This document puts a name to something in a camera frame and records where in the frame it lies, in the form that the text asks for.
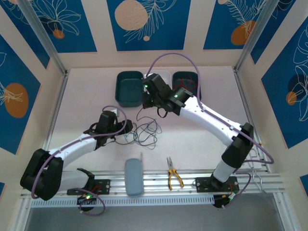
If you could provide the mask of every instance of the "vent grille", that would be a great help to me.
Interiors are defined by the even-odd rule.
[[[192,196],[143,196],[143,197],[103,197],[106,206],[151,206],[151,205],[212,205],[214,204],[213,195],[192,195]],[[41,199],[32,202],[32,208],[42,207],[75,207],[77,198],[53,198],[48,201]],[[100,201],[83,205],[102,206]]]

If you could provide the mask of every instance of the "yellow-handled pliers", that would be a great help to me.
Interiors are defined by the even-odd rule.
[[[181,187],[183,188],[183,187],[184,187],[183,180],[182,180],[182,178],[178,175],[177,170],[173,167],[171,157],[169,157],[169,158],[167,157],[167,162],[168,162],[168,167],[169,167],[169,170],[168,170],[168,173],[169,173],[168,186],[169,186],[170,190],[172,190],[172,186],[171,186],[171,177],[172,177],[172,173],[174,173],[174,175],[177,176],[177,178],[178,178],[179,181],[180,181]]]

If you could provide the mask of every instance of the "plastic container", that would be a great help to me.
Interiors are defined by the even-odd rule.
[[[140,71],[123,71],[116,77],[115,100],[121,107],[141,105],[143,74]]]
[[[171,80],[170,72],[164,71],[164,70],[152,70],[149,75],[153,73],[160,75],[160,77],[164,80],[164,82],[167,83],[172,89],[172,80]]]
[[[198,75],[192,71],[178,71],[172,76],[172,86],[173,89],[176,88],[185,88],[189,90],[194,96],[197,96],[197,87],[198,87]]]

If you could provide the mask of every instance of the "pliers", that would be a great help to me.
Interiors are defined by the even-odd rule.
[[[169,173],[169,180],[168,180],[169,189],[172,190],[172,186],[171,186],[171,177],[172,177],[172,173],[174,173],[174,175],[177,176],[177,178],[178,178],[179,181],[180,181],[181,187],[183,188],[183,187],[184,187],[183,180],[182,180],[182,178],[178,175],[177,170],[173,167],[171,157],[169,157],[169,158],[167,157],[167,162],[168,162],[168,167],[169,167],[169,170],[168,170],[168,173]]]

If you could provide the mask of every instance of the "white table surface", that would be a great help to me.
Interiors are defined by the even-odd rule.
[[[202,102],[230,120],[244,124],[246,113],[230,66],[199,67],[201,72]],[[193,67],[157,67],[156,70],[194,71]],[[71,69],[60,111],[51,138],[50,149],[76,139],[92,123],[98,121],[102,108],[106,105],[119,106],[115,100],[116,76],[126,70],[146,73],[147,68],[82,68]],[[133,122],[141,109],[123,108]],[[146,109],[143,116],[159,118],[156,110]],[[66,167],[75,170],[82,167],[89,171],[123,170],[124,163],[130,158],[139,158],[143,153],[144,170],[167,169],[166,157],[172,158],[177,169],[214,169],[221,160],[226,147],[203,127],[168,114],[158,120],[162,134],[154,150],[137,144],[118,145],[110,143],[105,147],[88,153]]]

